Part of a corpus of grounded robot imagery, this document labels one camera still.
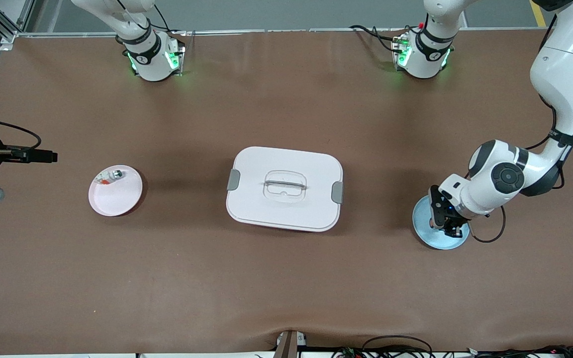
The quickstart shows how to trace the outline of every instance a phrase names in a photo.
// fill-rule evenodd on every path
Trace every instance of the brown table surface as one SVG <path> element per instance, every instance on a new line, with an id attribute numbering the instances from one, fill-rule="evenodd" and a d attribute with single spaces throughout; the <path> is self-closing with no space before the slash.
<path id="1" fill-rule="evenodd" d="M 284 329 L 309 345 L 573 344 L 573 153 L 566 188 L 510 202 L 493 244 L 432 250 L 411 223 L 428 187 L 464 174 L 484 141 L 546 135 L 528 75 L 542 35 L 462 32 L 431 80 L 396 73 L 354 33 L 198 37 L 185 75 L 160 83 L 132 76 L 111 38 L 16 40 L 0 56 L 0 120 L 38 132 L 59 163 L 0 167 L 0 354 L 255 351 Z M 230 218 L 229 170 L 254 145 L 338 158 L 337 226 Z M 87 190 L 116 164 L 140 170 L 148 192 L 106 218 Z M 475 222 L 485 238 L 499 226 L 500 214 Z"/>

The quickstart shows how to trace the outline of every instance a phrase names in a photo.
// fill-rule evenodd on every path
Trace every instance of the blue plate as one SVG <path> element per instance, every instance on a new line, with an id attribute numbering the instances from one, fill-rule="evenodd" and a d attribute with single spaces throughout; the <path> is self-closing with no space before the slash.
<path id="1" fill-rule="evenodd" d="M 428 199 L 427 195 L 421 198 L 414 206 L 412 225 L 423 242 L 439 250 L 452 250 L 461 246 L 470 234 L 468 224 L 461 227 L 462 238 L 451 238 L 443 231 L 430 227 L 430 199 Z"/>

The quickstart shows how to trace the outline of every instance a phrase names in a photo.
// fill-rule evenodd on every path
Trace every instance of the gray floor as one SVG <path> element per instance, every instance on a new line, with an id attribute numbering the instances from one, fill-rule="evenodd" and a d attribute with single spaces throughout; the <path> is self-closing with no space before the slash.
<path id="1" fill-rule="evenodd" d="M 421 0 L 157 0 L 169 27 L 180 30 L 296 30 L 404 27 L 423 20 Z M 155 11 L 148 17 L 162 25 Z M 547 23 L 551 16 L 546 14 Z M 466 10 L 470 27 L 535 27 L 529 0 L 482 0 Z M 45 0 L 34 32 L 105 32 L 100 20 L 70 0 Z"/>

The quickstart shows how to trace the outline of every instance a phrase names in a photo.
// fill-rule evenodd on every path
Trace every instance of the black cable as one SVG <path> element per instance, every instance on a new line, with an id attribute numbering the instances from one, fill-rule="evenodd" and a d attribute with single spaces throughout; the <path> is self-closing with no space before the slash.
<path id="1" fill-rule="evenodd" d="M 423 22 L 423 29 L 426 28 L 426 26 L 428 25 L 428 19 L 430 18 L 430 15 L 428 13 L 426 13 L 426 20 Z M 415 31 L 412 29 L 412 27 L 410 27 L 410 25 L 406 25 L 404 27 L 405 30 L 409 30 L 410 32 L 412 32 L 413 34 L 421 34 L 421 32 L 423 31 L 423 29 L 420 29 L 419 31 Z"/>
<path id="2" fill-rule="evenodd" d="M 159 29 L 159 30 L 164 30 L 165 32 L 182 31 L 182 30 L 179 30 L 179 29 L 168 29 L 168 28 L 166 28 L 166 27 L 164 27 L 164 26 L 154 25 L 153 23 L 152 23 L 152 27 L 155 27 L 155 28 L 157 28 L 157 29 Z"/>
<path id="3" fill-rule="evenodd" d="M 552 18 L 552 21 L 550 22 L 550 26 L 548 26 L 548 30 L 545 32 L 545 36 L 543 36 L 543 39 L 541 40 L 541 45 L 539 45 L 539 52 L 543 49 L 543 47 L 545 46 L 545 44 L 548 42 L 548 38 L 550 37 L 550 32 L 552 30 L 552 27 L 554 26 L 554 24 L 557 22 L 557 16 L 554 15 L 554 17 Z M 541 98 L 541 102 L 543 102 L 543 104 L 545 104 L 548 108 L 552 109 L 552 128 L 555 128 L 557 126 L 557 111 L 554 109 L 554 107 L 552 107 L 547 100 L 545 100 L 543 98 L 542 95 L 539 95 L 539 98 Z M 539 141 L 539 143 L 536 143 L 535 145 L 532 145 L 530 147 L 527 147 L 526 150 L 530 150 L 530 149 L 534 149 L 537 148 L 541 145 L 543 145 L 543 143 L 545 143 L 548 140 L 548 137 L 543 138 L 543 140 Z"/>
<path id="4" fill-rule="evenodd" d="M 364 342 L 364 344 L 362 345 L 362 349 L 365 349 L 366 345 L 368 345 L 370 342 L 375 342 L 378 340 L 386 340 L 386 339 L 391 339 L 391 338 L 402 338 L 405 340 L 413 340 L 413 341 L 421 342 L 426 347 L 428 347 L 427 353 L 429 353 L 430 356 L 432 358 L 434 358 L 434 354 L 432 354 L 432 346 L 428 342 L 426 342 L 420 338 L 416 338 L 416 337 L 412 337 L 412 336 L 405 336 L 405 335 L 389 335 L 389 336 L 379 336 L 379 337 L 371 338 L 370 340 L 367 340 L 366 342 Z M 390 346 L 386 346 L 386 347 L 382 347 L 382 348 L 389 348 L 389 347 L 401 347 L 401 345 L 390 345 Z"/>
<path id="5" fill-rule="evenodd" d="M 117 1 L 118 4 L 123 8 L 123 10 L 125 10 L 128 14 L 130 14 L 130 17 L 132 17 L 132 14 L 131 14 L 129 11 L 127 11 L 127 8 L 125 7 L 125 5 L 123 5 L 123 3 L 121 2 L 121 0 L 116 0 L 116 1 Z M 134 20 L 134 18 L 132 18 L 132 20 L 133 20 L 133 21 L 136 23 L 136 25 L 137 25 L 138 27 L 140 27 L 142 30 L 147 30 L 147 27 L 141 26 L 141 24 L 138 23 L 136 20 Z"/>
<path id="6" fill-rule="evenodd" d="M 481 240 L 480 238 L 476 237 L 475 234 L 473 233 L 473 227 L 472 227 L 471 223 L 468 223 L 468 225 L 470 226 L 470 232 L 471 232 L 471 235 L 473 236 L 473 238 L 475 238 L 475 240 L 477 240 L 480 243 L 491 243 L 491 242 L 495 242 L 496 240 L 498 240 L 498 238 L 500 238 L 503 235 L 503 231 L 505 231 L 506 218 L 505 218 L 505 208 L 503 208 L 503 205 L 501 205 L 501 213 L 503 214 L 503 224 L 501 224 L 501 231 L 498 232 L 498 235 L 496 235 L 495 238 L 493 238 L 491 240 Z"/>
<path id="7" fill-rule="evenodd" d="M 543 41 L 541 41 L 541 45 L 539 46 L 539 51 L 541 51 L 543 49 L 543 47 L 545 46 L 545 43 L 548 42 L 548 37 L 550 36 L 550 32 L 552 30 L 552 27 L 557 22 L 557 18 L 558 17 L 556 16 L 556 14 L 554 14 L 554 17 L 552 18 L 552 21 L 550 22 L 550 26 L 548 26 L 548 30 L 545 32 L 545 36 L 543 37 Z"/>
<path id="8" fill-rule="evenodd" d="M 30 131 L 29 129 L 25 129 L 23 127 L 19 127 L 18 125 L 6 123 L 6 122 L 0 122 L 0 125 L 4 125 L 5 127 L 10 127 L 10 128 L 16 129 L 18 131 L 26 132 L 27 134 L 30 134 L 30 136 L 33 136 L 34 138 L 36 138 L 37 143 L 35 143 L 35 145 L 33 145 L 32 147 L 29 147 L 29 148 L 15 150 L 14 152 L 16 152 L 16 153 L 28 152 L 29 150 L 36 149 L 37 147 L 39 147 L 39 145 L 41 145 L 41 137 L 39 137 L 36 133 Z"/>
<path id="9" fill-rule="evenodd" d="M 189 48 L 191 48 L 191 44 L 193 44 L 193 38 L 195 38 L 196 36 L 196 30 L 193 30 L 191 32 L 191 39 L 189 40 L 189 43 L 187 44 L 187 50 L 189 50 Z"/>
<path id="10" fill-rule="evenodd" d="M 388 36 L 382 36 L 382 35 L 377 35 L 375 34 L 375 32 L 372 32 L 371 30 L 368 30 L 366 27 L 363 27 L 362 25 L 353 25 L 348 27 L 349 29 L 360 29 L 360 30 L 364 30 L 364 32 L 366 32 L 367 34 L 373 36 L 373 37 L 379 37 L 381 39 L 385 39 L 386 41 L 393 41 L 393 38 L 390 38 Z"/>
<path id="11" fill-rule="evenodd" d="M 563 174 L 563 168 L 562 167 L 559 169 L 559 175 L 561 177 L 561 184 L 559 186 L 555 186 L 552 189 L 560 189 L 560 188 L 563 188 L 563 186 L 565 186 L 565 175 Z"/>
<path id="12" fill-rule="evenodd" d="M 161 19 L 163 20 L 163 23 L 165 24 L 165 29 L 168 32 L 171 32 L 171 30 L 169 29 L 169 25 L 167 25 L 167 21 L 165 20 L 165 16 L 163 16 L 163 14 L 161 13 L 161 10 L 159 10 L 159 6 L 154 4 L 154 9 L 156 9 L 156 11 L 159 13 L 159 16 L 161 16 Z"/>
<path id="13" fill-rule="evenodd" d="M 372 342 L 373 340 L 384 339 L 388 337 L 400 337 L 406 338 L 408 336 L 382 336 L 377 337 L 372 340 L 366 342 Z M 306 351 L 311 352 L 328 352 L 334 351 L 332 354 L 333 358 L 397 358 L 401 355 L 408 354 L 413 358 L 423 358 L 422 353 L 424 354 L 432 354 L 432 349 L 428 351 L 425 349 L 412 347 L 409 345 L 388 345 L 385 347 L 380 347 L 376 349 L 366 349 L 362 346 L 361 349 L 358 348 L 350 348 L 350 347 L 339 347 L 339 348 L 331 348 L 331 347 L 303 347 Z M 475 358 L 541 358 L 539 354 L 557 354 L 562 356 L 563 358 L 573 358 L 573 346 L 564 346 L 564 345 L 551 345 L 547 347 L 543 347 L 540 349 L 533 349 L 531 351 L 517 351 L 514 349 L 508 349 L 506 351 L 487 351 L 487 352 L 478 352 L 475 355 Z M 444 355 L 441 358 L 455 358 L 455 352 L 444 352 Z"/>
<path id="14" fill-rule="evenodd" d="M 389 48 L 388 46 L 386 46 L 386 44 L 384 43 L 384 41 L 382 40 L 382 37 L 380 36 L 380 33 L 377 31 L 377 27 L 373 26 L 373 32 L 375 32 L 375 35 L 377 36 L 377 39 L 379 39 L 380 44 L 382 44 L 382 46 L 384 46 L 384 48 L 386 48 L 387 50 L 394 52 L 396 54 L 401 54 L 402 51 L 401 50 L 397 50 L 396 48 Z"/>

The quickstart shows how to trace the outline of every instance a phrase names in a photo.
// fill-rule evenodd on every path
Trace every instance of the small bottle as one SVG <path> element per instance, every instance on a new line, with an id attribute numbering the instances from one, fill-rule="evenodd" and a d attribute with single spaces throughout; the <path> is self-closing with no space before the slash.
<path id="1" fill-rule="evenodd" d="M 113 170 L 111 172 L 109 170 L 105 170 L 105 172 L 100 172 L 94 181 L 102 185 L 107 185 L 112 184 L 119 179 L 123 179 L 124 177 L 123 172 L 120 170 Z"/>

